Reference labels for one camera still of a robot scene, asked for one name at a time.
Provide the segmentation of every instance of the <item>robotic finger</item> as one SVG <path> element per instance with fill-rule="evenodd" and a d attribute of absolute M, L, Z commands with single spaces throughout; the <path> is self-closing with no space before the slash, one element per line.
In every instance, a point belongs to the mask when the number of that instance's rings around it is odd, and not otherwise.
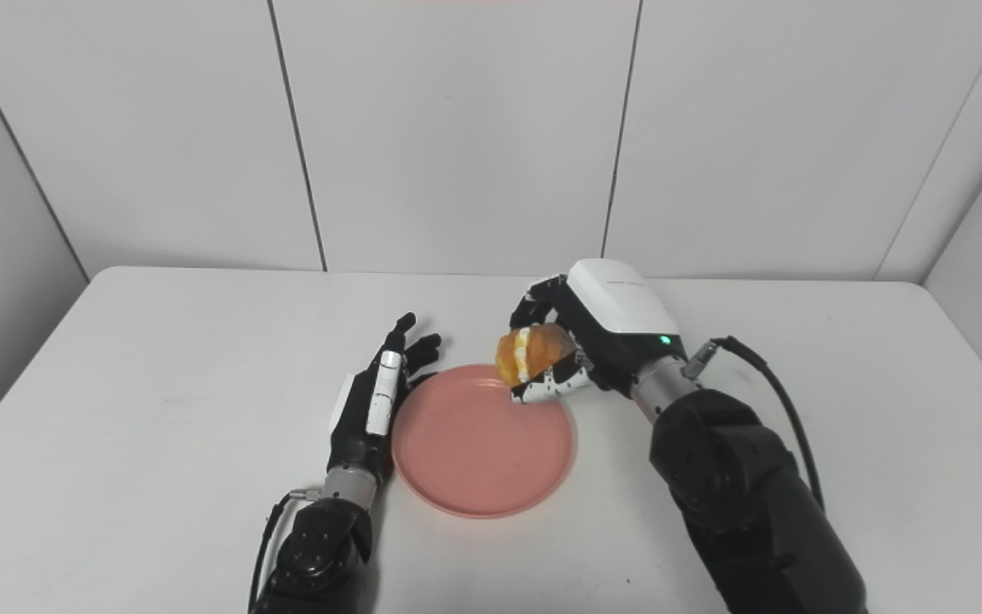
<path fill-rule="evenodd" d="M 515 403 L 542 403 L 586 388 L 592 384 L 586 362 L 586 355 L 581 350 L 574 350 L 530 381 L 511 388 L 511 400 Z"/>

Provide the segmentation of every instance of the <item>table surface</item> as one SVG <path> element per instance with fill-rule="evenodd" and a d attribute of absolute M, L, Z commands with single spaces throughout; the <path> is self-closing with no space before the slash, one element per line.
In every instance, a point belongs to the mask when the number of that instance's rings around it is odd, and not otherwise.
<path fill-rule="evenodd" d="M 0 404 L 0 611 L 245 609 L 266 513 L 319 483 L 344 375 L 402 312 L 490 362 L 530 280 L 116 268 Z M 982 611 L 982 362 L 909 284 L 654 281 L 689 347 L 736 334 L 783 378 L 874 614 Z M 704 377 L 794 446 L 736 358 Z M 692 611 L 720 598 L 629 401 L 571 397 L 577 455 L 549 499 L 448 516 L 382 494 L 369 599 L 391 611 Z"/>

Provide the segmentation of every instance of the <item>silver cylinder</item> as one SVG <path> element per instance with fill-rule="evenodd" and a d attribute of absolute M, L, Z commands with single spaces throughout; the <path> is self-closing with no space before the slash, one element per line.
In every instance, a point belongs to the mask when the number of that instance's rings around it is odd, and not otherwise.
<path fill-rule="evenodd" d="M 321 498 L 347 499 L 369 512 L 373 497 L 378 493 L 378 481 L 369 471 L 357 467 L 332 467 L 324 478 Z"/>
<path fill-rule="evenodd" d="M 681 373 L 684 366 L 685 362 L 677 357 L 663 356 L 657 361 L 647 362 L 635 374 L 631 398 L 651 424 L 680 397 L 702 388 L 702 385 Z"/>

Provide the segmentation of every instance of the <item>cable connector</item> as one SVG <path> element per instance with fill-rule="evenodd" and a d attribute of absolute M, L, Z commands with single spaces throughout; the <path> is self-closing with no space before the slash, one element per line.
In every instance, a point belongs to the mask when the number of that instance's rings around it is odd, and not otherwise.
<path fill-rule="evenodd" d="M 701 349 L 689 358 L 687 364 L 681 367 L 681 374 L 692 381 L 697 380 L 702 370 L 707 368 L 710 359 L 714 358 L 714 354 L 718 353 L 718 347 L 717 339 L 710 339 L 710 341 L 704 343 Z"/>
<path fill-rule="evenodd" d="M 316 502 L 321 498 L 320 489 L 294 489 L 287 495 L 292 501 Z"/>

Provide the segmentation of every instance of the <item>robotic hand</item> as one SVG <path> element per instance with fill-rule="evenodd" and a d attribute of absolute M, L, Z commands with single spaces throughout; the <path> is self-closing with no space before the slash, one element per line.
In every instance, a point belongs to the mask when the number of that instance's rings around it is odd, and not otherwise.
<path fill-rule="evenodd" d="M 534 284 L 511 329 L 543 323 L 551 310 L 578 350 L 515 387 L 514 400 L 545 401 L 590 381 L 634 400 L 654 425 L 650 463 L 731 613 L 865 612 L 862 577 L 823 514 L 794 405 L 763 358 L 734 338 L 712 339 L 689 358 L 665 306 L 621 262 L 581 260 L 567 275 Z M 699 384 L 719 347 L 747 359 L 779 393 L 813 493 L 752 408 Z"/>
<path fill-rule="evenodd" d="M 355 614 L 363 571 L 373 552 L 370 508 L 392 474 L 390 428 L 393 408 L 432 374 L 412 380 L 437 361 L 440 335 L 426 335 L 405 350 L 414 314 L 397 320 L 373 361 L 350 381 L 335 429 L 327 477 L 320 492 L 292 490 L 272 510 L 257 556 L 249 597 L 250 614 Z M 270 536 L 290 499 L 311 504 L 297 512 L 275 569 L 257 598 L 257 585 Z"/>

